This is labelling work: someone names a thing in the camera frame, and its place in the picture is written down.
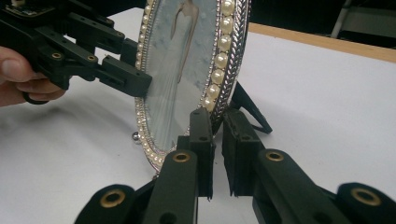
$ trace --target silver frame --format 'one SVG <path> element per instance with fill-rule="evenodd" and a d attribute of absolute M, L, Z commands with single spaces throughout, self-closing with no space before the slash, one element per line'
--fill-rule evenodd
<path fill-rule="evenodd" d="M 156 6 L 159 1 L 161 0 L 148 0 L 143 14 L 135 64 L 136 68 L 142 71 L 145 71 L 145 55 L 148 52 L 148 39 L 151 34 L 151 27 L 154 21 L 153 13 L 155 13 Z M 231 13 L 230 4 L 234 5 Z M 222 123 L 222 114 L 231 101 L 233 88 L 236 84 L 236 78 L 239 73 L 245 50 L 245 43 L 248 34 L 249 12 L 250 1 L 248 0 L 217 0 L 216 34 L 213 36 L 215 44 L 213 46 L 211 64 L 208 68 L 205 88 L 201 95 L 200 103 L 197 106 L 204 106 L 206 108 L 210 107 L 207 105 L 210 101 L 207 101 L 208 99 L 206 96 L 210 85 L 214 84 L 211 76 L 216 69 L 219 69 L 218 64 L 216 63 L 217 58 L 220 57 L 221 53 L 225 53 L 228 58 L 226 65 L 223 68 L 220 68 L 224 72 L 224 78 L 221 84 L 218 85 L 219 96 L 216 99 L 211 99 L 215 103 L 213 110 L 208 109 L 211 113 L 210 119 L 212 122 L 213 134 L 215 134 L 219 129 L 219 126 Z M 227 23 L 227 20 L 228 24 L 230 24 L 230 18 L 232 19 L 232 30 L 229 33 L 229 36 L 231 37 L 231 45 L 228 50 L 220 49 L 218 41 L 223 35 L 225 35 L 225 33 L 227 33 L 223 32 L 223 29 L 225 29 L 224 24 Z M 156 148 L 150 137 L 144 98 L 135 98 L 135 111 L 140 143 L 149 163 L 159 173 L 161 171 L 164 158 L 169 152 Z M 186 127 L 186 130 L 187 131 L 184 134 L 188 135 L 188 127 Z"/>

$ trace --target ornate mirror frame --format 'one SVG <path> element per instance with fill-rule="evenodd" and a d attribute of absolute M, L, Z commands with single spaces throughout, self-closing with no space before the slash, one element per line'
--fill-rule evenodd
<path fill-rule="evenodd" d="M 148 161 L 157 172 L 161 171 L 165 156 L 170 151 L 175 150 L 176 145 L 174 140 L 172 140 L 171 148 L 168 147 L 168 149 L 164 149 L 158 147 L 155 136 L 153 137 L 151 135 L 151 133 L 155 133 L 155 128 L 150 127 L 150 125 L 153 126 L 152 123 L 156 123 L 154 122 L 156 119 L 154 118 L 155 115 L 151 115 L 149 111 L 155 110 L 152 107 L 161 104 L 158 103 L 158 99 L 161 97 L 157 97 L 154 93 L 152 93 L 153 96 L 151 97 L 150 93 L 155 92 L 155 88 L 158 90 L 161 85 L 164 85 L 164 81 L 158 79 L 160 76 L 156 74 L 169 70 L 167 69 L 168 64 L 175 61 L 168 60 L 171 58 L 169 54 L 171 54 L 173 58 L 175 58 L 175 55 L 184 55 L 185 53 L 183 51 L 189 49 L 191 43 L 195 45 L 195 47 L 191 47 L 190 52 L 186 53 L 188 56 L 186 56 L 187 59 L 184 59 L 184 63 L 181 65 L 182 72 L 178 72 L 177 84 L 183 82 L 180 81 L 181 74 L 185 76 L 184 73 L 191 74 L 196 71 L 201 73 L 201 79 L 194 82 L 187 81 L 190 82 L 190 84 L 193 83 L 196 85 L 198 89 L 201 87 L 201 89 L 200 94 L 196 96 L 196 102 L 194 102 L 193 99 L 191 100 L 195 106 L 194 108 L 188 109 L 186 116 L 188 117 L 190 112 L 198 107 L 205 107 L 207 111 L 210 112 L 212 132 L 215 134 L 222 122 L 222 113 L 226 109 L 228 103 L 230 103 L 230 96 L 236 84 L 237 74 L 245 50 L 249 11 L 250 1 L 248 0 L 147 1 L 138 38 L 135 66 L 137 69 L 145 71 L 153 76 L 153 83 L 148 90 L 147 97 L 135 98 L 135 110 L 140 143 Z M 180 19 L 181 13 L 184 16 L 183 18 L 187 18 L 188 16 L 191 18 Z M 177 53 L 177 50 L 176 52 L 172 51 L 172 53 L 169 53 L 171 51 L 171 42 L 176 42 L 173 41 L 174 39 L 183 39 L 183 37 L 174 38 L 175 25 L 182 24 L 183 22 L 190 24 L 187 26 L 190 28 L 186 28 L 186 30 L 190 29 L 190 31 L 185 33 L 191 34 L 191 30 L 193 32 L 195 31 L 195 33 L 192 34 L 192 37 L 189 37 L 190 35 L 184 37 L 184 41 L 187 42 L 187 44 L 184 45 L 185 48 L 181 50 L 183 53 Z M 194 57 L 199 55 L 197 52 L 201 49 L 206 49 L 205 52 L 200 51 L 201 54 L 203 54 L 200 56 L 201 58 Z M 178 135 L 188 135 L 188 126 L 189 123 L 183 127 L 185 128 L 184 132 L 180 132 Z"/>

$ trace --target human hand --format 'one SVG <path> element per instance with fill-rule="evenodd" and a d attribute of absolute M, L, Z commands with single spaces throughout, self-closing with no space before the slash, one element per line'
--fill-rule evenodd
<path fill-rule="evenodd" d="M 0 47 L 0 106 L 24 103 L 23 91 L 35 101 L 55 100 L 64 95 L 64 90 L 34 72 L 18 52 Z"/>

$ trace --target decorative border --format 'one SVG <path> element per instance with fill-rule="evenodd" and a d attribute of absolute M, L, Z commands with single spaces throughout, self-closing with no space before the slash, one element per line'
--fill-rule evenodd
<path fill-rule="evenodd" d="M 152 18 L 157 11 L 157 1 L 148 0 L 144 9 L 140 34 L 137 44 L 135 67 L 145 70 Z M 222 123 L 222 113 L 231 101 L 231 94 L 248 33 L 248 14 L 250 1 L 246 0 L 217 0 L 216 35 L 208 77 L 201 101 L 197 107 L 205 107 L 211 113 L 213 133 L 216 133 Z M 163 166 L 166 152 L 156 148 L 149 135 L 144 98 L 135 98 L 136 120 L 140 142 L 148 161 L 159 173 Z"/>

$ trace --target white table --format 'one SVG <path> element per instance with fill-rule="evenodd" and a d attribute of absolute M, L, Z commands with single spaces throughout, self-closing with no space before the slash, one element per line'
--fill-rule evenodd
<path fill-rule="evenodd" d="M 137 39 L 141 14 L 114 16 L 116 28 Z M 249 34 L 239 80 L 274 129 L 259 133 L 266 147 L 325 189 L 356 181 L 396 199 L 396 63 Z M 132 97 L 78 77 L 58 101 L 0 108 L 1 223 L 73 223 L 97 190 L 148 183 L 135 130 Z M 257 223 L 251 198 L 229 197 L 220 138 L 198 221 Z"/>

